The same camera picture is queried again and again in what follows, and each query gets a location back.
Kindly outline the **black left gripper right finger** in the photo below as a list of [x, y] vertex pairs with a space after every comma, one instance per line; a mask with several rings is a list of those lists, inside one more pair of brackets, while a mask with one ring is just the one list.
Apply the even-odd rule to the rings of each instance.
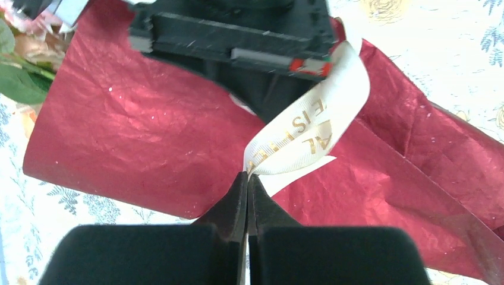
[[412, 239], [376, 226], [303, 226], [248, 181], [252, 284], [429, 284]]

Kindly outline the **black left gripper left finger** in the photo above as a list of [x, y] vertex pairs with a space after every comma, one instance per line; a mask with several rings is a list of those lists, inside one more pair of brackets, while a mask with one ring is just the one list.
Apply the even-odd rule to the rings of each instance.
[[247, 175], [191, 224], [86, 225], [60, 241], [41, 284], [244, 284]]

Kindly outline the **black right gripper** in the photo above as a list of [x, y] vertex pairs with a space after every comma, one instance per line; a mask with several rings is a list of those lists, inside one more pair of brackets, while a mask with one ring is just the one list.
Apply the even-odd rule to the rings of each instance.
[[203, 77], [270, 122], [329, 74], [339, 39], [325, 1], [130, 6], [131, 47]]

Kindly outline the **cream ribbon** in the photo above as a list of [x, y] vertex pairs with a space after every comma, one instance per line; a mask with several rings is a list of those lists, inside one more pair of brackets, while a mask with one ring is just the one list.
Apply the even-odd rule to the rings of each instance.
[[344, 41], [329, 76], [289, 105], [247, 144], [243, 170], [269, 196], [336, 158], [330, 152], [370, 95], [361, 45]]

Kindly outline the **dark red wrapping paper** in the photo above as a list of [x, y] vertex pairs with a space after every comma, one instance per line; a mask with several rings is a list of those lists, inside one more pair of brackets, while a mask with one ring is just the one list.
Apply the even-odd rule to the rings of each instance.
[[[262, 122], [211, 82], [130, 49], [127, 6], [81, 19], [24, 173], [187, 219], [228, 190]], [[371, 93], [335, 160], [274, 195], [299, 222], [404, 229], [426, 265], [503, 283], [503, 141], [431, 101], [363, 36]]]

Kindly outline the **pink fake rose stem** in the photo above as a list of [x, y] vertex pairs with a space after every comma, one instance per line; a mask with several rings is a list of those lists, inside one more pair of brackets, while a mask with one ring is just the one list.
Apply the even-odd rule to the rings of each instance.
[[35, 20], [24, 20], [15, 15], [6, 2], [1, 3], [1, 20], [13, 34], [12, 56], [56, 72], [62, 64], [73, 39], [75, 27], [64, 24], [48, 12]]
[[25, 105], [43, 103], [55, 73], [16, 55], [14, 49], [14, 33], [1, 19], [1, 94]]

